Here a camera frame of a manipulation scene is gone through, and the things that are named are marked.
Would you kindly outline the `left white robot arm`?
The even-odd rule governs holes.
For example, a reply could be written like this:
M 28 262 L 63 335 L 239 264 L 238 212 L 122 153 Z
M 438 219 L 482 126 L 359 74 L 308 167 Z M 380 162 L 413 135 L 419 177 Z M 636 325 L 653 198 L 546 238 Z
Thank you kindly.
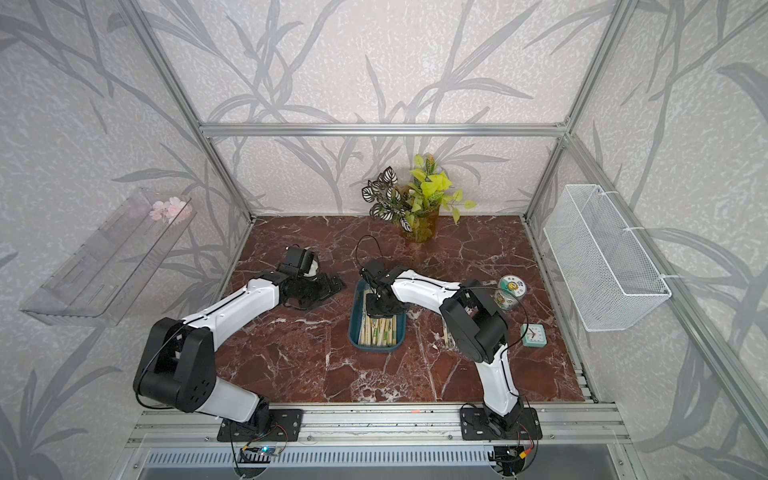
M 309 311 L 344 288 L 338 275 L 299 277 L 266 271 L 202 311 L 181 320 L 165 317 L 157 321 L 133 381 L 136 397 L 156 401 L 162 408 L 266 429 L 269 401 L 219 378 L 216 351 L 242 327 L 276 307 Z

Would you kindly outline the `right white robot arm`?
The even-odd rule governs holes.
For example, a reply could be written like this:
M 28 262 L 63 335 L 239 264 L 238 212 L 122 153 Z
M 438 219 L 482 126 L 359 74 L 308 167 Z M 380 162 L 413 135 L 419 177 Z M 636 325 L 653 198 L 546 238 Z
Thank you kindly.
M 368 313 L 398 315 L 409 306 L 430 310 L 443 319 L 459 352 L 476 365 L 489 413 L 505 420 L 521 414 L 523 403 L 508 359 L 510 326 L 491 289 L 476 280 L 448 282 L 376 262 L 360 270 L 372 288 Z

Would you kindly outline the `teal storage box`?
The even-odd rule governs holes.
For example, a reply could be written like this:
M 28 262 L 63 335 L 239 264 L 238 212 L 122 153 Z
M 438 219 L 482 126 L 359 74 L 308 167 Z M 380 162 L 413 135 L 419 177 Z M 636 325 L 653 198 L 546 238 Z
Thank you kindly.
M 348 339 L 361 351 L 391 353 L 398 349 L 405 339 L 406 317 L 404 314 L 385 318 L 370 317 L 366 299 L 371 292 L 364 280 L 357 283 L 348 325 Z

